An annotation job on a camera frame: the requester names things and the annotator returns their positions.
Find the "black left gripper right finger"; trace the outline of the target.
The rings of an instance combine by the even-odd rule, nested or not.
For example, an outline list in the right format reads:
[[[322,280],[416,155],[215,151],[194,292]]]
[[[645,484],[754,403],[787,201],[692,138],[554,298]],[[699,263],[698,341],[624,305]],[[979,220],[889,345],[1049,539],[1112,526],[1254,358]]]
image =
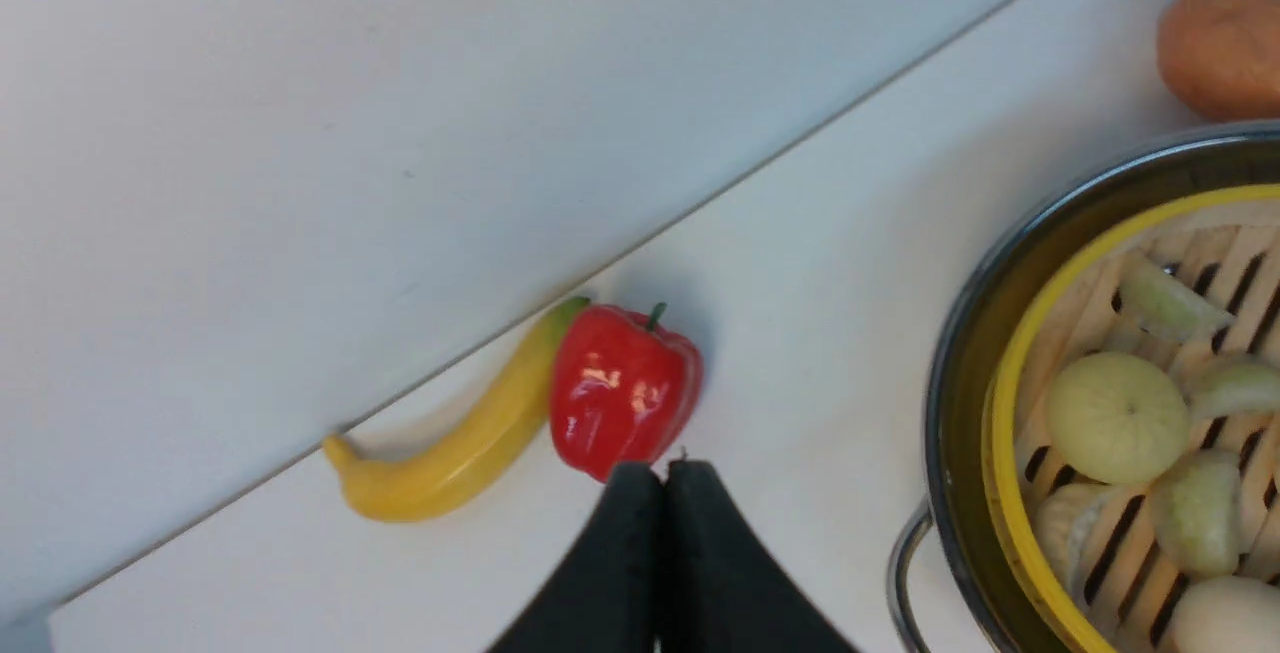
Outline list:
[[[668,466],[660,516],[660,650],[852,652],[781,568],[716,469]]]

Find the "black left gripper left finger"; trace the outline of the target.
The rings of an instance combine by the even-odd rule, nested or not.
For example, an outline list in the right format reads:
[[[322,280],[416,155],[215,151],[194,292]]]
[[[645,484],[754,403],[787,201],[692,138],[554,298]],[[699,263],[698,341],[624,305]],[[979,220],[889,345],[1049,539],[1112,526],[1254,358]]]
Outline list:
[[[613,469],[588,524],[493,652],[652,652],[664,488]]]

